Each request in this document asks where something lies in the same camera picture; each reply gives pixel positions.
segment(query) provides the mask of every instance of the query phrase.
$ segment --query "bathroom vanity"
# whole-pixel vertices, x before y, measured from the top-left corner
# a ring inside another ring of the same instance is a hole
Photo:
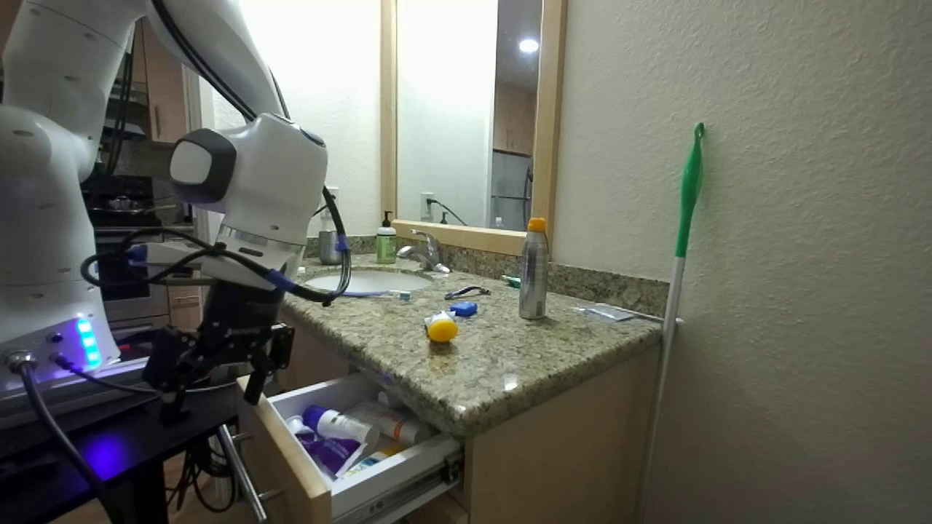
[[[426,503],[460,517],[432,520],[626,522],[645,445],[660,325],[608,323],[580,313],[584,301],[548,296],[548,319],[517,315],[518,291],[410,261],[354,270],[401,271],[433,280],[410,301],[342,298],[329,308],[286,299],[295,330],[287,393],[242,404],[244,473],[274,522],[393,522]],[[332,269],[308,267],[309,277]],[[491,289],[470,299],[478,313],[446,345],[431,344],[423,319],[444,294]],[[284,425],[309,404],[346,409],[394,393],[439,430],[431,440],[337,481],[321,472]]]

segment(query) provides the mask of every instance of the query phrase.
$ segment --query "purple package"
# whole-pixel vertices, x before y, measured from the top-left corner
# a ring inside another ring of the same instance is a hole
[[[361,445],[348,438],[324,438],[314,440],[313,434],[296,434],[298,442],[314,461],[333,478],[343,475],[358,461]]]

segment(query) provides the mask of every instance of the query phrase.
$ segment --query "faucet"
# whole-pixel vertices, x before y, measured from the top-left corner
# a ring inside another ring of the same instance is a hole
[[[450,268],[440,263],[440,241],[432,234],[418,231],[417,229],[411,229],[411,234],[424,237],[424,240],[427,242],[427,249],[419,249],[411,245],[406,245],[398,250],[398,257],[417,260],[417,262],[420,262],[420,266],[427,271],[449,273]]]

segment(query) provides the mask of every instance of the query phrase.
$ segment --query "ceiling light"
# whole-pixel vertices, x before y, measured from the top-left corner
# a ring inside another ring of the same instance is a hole
[[[523,53],[533,53],[537,51],[540,46],[541,45],[537,43],[537,40],[533,40],[531,38],[521,40],[521,43],[518,44],[518,48],[521,49],[521,52]]]

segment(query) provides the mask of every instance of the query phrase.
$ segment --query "white sink basin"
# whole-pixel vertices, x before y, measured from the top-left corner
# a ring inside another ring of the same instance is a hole
[[[333,291],[340,283],[340,275],[322,275],[308,281],[308,285],[318,289]],[[417,291],[431,285],[431,279],[425,279],[407,273],[391,273],[388,271],[372,271],[354,269],[349,277],[349,287],[344,295],[364,296],[377,295],[386,291]]]

